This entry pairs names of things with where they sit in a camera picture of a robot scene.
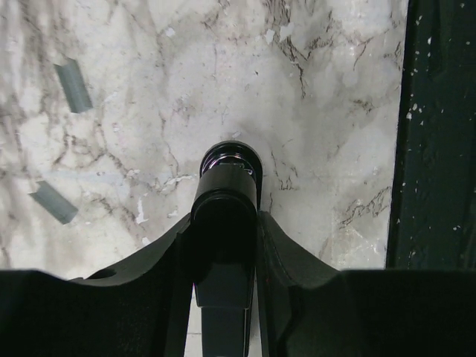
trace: gray paper scrap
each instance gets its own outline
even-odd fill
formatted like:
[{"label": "gray paper scrap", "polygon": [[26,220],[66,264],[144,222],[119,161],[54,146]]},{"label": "gray paper scrap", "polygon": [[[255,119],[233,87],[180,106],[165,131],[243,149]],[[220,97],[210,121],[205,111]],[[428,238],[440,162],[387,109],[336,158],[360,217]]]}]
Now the gray paper scrap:
[{"label": "gray paper scrap", "polygon": [[54,67],[57,70],[62,90],[65,92],[71,111],[81,113],[91,109],[91,100],[77,62],[68,58],[68,63],[65,65],[54,65]]},{"label": "gray paper scrap", "polygon": [[38,184],[39,189],[35,193],[30,193],[30,196],[62,224],[65,225],[71,222],[74,216],[76,216],[78,209],[66,201],[66,199],[46,181],[40,181]]}]

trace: gray strip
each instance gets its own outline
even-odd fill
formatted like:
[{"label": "gray strip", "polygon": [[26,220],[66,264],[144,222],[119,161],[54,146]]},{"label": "gray strip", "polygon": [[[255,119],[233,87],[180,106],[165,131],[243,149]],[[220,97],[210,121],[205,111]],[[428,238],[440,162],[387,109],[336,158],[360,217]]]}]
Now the gray strip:
[{"label": "gray strip", "polygon": [[59,81],[73,113],[85,112],[92,108],[81,70],[76,60],[68,58],[65,65],[54,65]]},{"label": "gray strip", "polygon": [[39,189],[35,193],[30,193],[44,209],[62,224],[71,222],[78,211],[75,206],[66,201],[52,186],[46,181],[38,182]]}]

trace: white speck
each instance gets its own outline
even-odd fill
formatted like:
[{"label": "white speck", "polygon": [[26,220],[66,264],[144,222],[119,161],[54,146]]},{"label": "white speck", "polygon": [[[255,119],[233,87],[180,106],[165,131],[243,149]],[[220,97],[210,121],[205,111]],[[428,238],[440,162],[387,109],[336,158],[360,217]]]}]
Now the white speck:
[{"label": "white speck", "polygon": [[140,225],[141,223],[147,222],[148,219],[144,219],[144,209],[142,208],[142,198],[139,198],[137,202],[137,211],[139,212],[138,216],[135,217],[135,223]]},{"label": "white speck", "polygon": [[133,177],[134,175],[137,175],[139,172],[140,172],[139,169],[129,170],[129,171],[127,171],[126,177]]},{"label": "white speck", "polygon": [[179,212],[177,210],[174,210],[173,212],[170,212],[167,214],[167,218],[172,218],[172,217],[177,217]]},{"label": "white speck", "polygon": [[179,177],[172,177],[172,178],[169,178],[168,180],[166,180],[165,184],[166,185],[171,185],[171,184],[179,183],[181,180],[191,180],[191,179],[193,179],[193,176],[191,176],[191,175],[183,175],[183,176],[179,176]]},{"label": "white speck", "polygon": [[118,132],[120,130],[120,125],[117,123],[112,123],[112,131]]},{"label": "white speck", "polygon": [[168,28],[165,30],[165,36],[167,37],[173,37],[175,36],[176,31],[173,28]]},{"label": "white speck", "polygon": [[292,31],[295,30],[294,22],[288,23],[286,26],[280,27],[280,42],[284,41],[286,37],[292,35]]},{"label": "white speck", "polygon": [[265,35],[265,40],[266,43],[269,45],[271,42],[273,42],[275,32],[273,30],[267,30],[266,35]]},{"label": "white speck", "polygon": [[105,100],[103,100],[103,104],[110,102],[112,98],[116,98],[118,93],[116,91],[112,92],[112,94],[108,95]]}]

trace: black panel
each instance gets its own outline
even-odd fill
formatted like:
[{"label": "black panel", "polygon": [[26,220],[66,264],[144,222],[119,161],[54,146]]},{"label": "black panel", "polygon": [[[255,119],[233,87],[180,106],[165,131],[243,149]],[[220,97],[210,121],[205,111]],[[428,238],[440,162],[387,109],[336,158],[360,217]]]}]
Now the black panel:
[{"label": "black panel", "polygon": [[162,238],[89,279],[0,272],[2,356],[183,356],[192,283]]},{"label": "black panel", "polygon": [[387,267],[475,267],[475,19],[410,0]]}]

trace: white marble surface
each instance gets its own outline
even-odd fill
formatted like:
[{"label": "white marble surface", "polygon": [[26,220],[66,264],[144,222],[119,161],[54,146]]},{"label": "white marble surface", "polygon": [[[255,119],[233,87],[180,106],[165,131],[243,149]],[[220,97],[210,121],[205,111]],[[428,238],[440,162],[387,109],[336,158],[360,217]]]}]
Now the white marble surface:
[{"label": "white marble surface", "polygon": [[[0,0],[0,267],[73,278],[128,256],[189,211],[202,156],[232,138],[291,237],[382,267],[406,3]],[[90,111],[69,112],[66,57]],[[43,179],[80,209],[70,224],[29,197]]]}]

